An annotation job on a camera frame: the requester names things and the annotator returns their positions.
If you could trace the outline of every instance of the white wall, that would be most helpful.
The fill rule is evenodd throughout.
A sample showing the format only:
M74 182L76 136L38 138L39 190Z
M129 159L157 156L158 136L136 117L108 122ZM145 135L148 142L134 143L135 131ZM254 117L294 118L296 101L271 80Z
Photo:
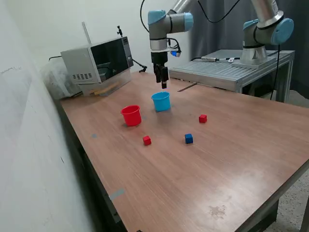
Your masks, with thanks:
M176 0L146 0L143 19L147 25L149 10L169 10ZM132 56L152 72L149 35L140 23L141 0L6 0L31 53L39 67L61 51L87 43L82 21L91 41L102 42L117 37L120 25L129 38ZM188 33L173 34L179 40L182 56L169 55L170 67L189 60ZM134 65L133 71L140 70Z
M57 111L2 0L0 31L0 231L94 231Z

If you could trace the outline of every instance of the gray curtain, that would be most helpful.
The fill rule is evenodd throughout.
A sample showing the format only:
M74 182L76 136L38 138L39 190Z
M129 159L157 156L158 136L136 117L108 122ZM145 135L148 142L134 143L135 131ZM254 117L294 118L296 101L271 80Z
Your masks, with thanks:
M236 0L200 0L210 20L219 20L234 5ZM309 99L309 1L277 0L279 9L286 17L294 20L295 30L281 50L295 50L295 62L291 89ZM192 9L195 25L191 31L191 56L200 57L219 49L242 49L243 23L256 19L250 0L241 0L233 11L221 22L213 24L207 21L200 6L196 3Z

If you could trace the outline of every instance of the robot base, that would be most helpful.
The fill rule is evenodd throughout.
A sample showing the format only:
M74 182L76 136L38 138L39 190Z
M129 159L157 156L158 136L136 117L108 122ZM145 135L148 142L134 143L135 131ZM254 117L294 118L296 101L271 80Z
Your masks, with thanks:
M265 46L244 48L240 60L232 63L233 67L261 69L269 65L275 57L268 57Z

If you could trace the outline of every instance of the blue cup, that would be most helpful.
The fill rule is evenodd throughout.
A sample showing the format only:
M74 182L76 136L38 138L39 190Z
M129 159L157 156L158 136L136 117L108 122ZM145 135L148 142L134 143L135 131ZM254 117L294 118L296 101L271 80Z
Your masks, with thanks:
M165 111L170 108L169 93L158 92L155 93L151 99L154 101L154 107L156 111Z

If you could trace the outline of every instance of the floor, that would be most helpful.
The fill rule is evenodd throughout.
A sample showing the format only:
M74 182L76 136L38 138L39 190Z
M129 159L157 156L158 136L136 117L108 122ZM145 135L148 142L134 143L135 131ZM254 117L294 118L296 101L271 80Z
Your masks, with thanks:
M290 91L288 103L309 108L309 100L293 90ZM266 232L299 232L308 196L309 170L280 198L277 221Z

